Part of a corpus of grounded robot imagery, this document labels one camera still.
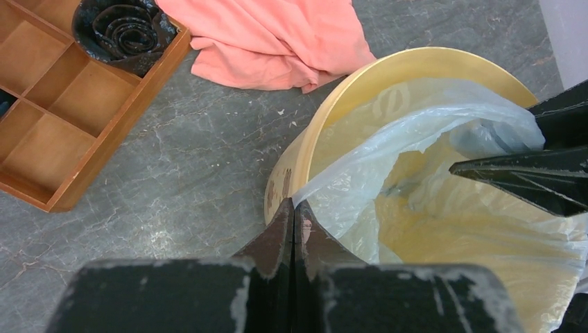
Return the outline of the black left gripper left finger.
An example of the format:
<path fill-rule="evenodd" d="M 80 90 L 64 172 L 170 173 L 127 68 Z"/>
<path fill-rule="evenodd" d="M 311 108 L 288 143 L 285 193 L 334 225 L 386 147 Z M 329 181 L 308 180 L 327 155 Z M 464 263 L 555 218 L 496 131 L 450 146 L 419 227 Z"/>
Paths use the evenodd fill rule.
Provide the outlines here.
<path fill-rule="evenodd" d="M 72 278 L 48 332 L 290 332 L 294 207 L 230 257 L 104 259 Z"/>

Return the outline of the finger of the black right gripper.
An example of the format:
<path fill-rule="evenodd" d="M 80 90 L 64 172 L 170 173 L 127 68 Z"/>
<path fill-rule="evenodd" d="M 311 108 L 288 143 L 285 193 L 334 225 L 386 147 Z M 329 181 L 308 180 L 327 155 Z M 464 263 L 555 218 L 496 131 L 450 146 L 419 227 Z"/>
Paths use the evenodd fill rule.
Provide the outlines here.
<path fill-rule="evenodd" d="M 586 146 L 467 160 L 449 172 L 492 185 L 553 216 L 587 212 Z"/>
<path fill-rule="evenodd" d="M 544 136 L 545 150 L 587 145 L 587 81 L 528 110 Z"/>

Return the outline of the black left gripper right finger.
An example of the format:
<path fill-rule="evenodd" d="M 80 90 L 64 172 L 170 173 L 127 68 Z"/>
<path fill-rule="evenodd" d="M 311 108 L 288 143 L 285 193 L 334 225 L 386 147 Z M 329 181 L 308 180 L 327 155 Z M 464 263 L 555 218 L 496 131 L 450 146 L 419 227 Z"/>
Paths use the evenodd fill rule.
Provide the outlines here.
<path fill-rule="evenodd" d="M 293 217 L 295 332 L 522 332 L 493 272 L 473 264 L 367 264 L 301 202 Z"/>

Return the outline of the light blue plastic trash bag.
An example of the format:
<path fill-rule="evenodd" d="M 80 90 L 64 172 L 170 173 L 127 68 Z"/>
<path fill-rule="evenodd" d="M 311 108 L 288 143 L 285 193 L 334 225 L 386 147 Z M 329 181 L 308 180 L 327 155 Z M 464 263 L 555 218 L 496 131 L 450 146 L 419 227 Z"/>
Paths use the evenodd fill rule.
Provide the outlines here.
<path fill-rule="evenodd" d="M 562 322 L 587 258 L 587 215 L 553 216 L 455 176 L 466 160 L 540 150 L 534 116 L 468 80 L 383 90 L 327 127 L 313 177 L 293 197 L 371 264 L 480 264 L 496 273 L 527 332 Z"/>

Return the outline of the yellow trash bin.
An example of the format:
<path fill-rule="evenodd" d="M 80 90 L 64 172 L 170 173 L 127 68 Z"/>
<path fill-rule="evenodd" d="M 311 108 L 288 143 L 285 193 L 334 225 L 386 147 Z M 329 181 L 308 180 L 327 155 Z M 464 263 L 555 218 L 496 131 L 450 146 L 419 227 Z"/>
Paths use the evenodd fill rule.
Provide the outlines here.
<path fill-rule="evenodd" d="M 507 71 L 465 51 L 423 47 L 377 60 L 337 86 L 322 102 L 309 126 L 279 158 L 266 185 L 266 220 L 271 220 L 284 198 L 294 197 L 312 179 L 316 144 L 327 127 L 370 102 L 383 90 L 420 78 L 468 80 L 526 110 L 537 102 L 530 91 Z"/>

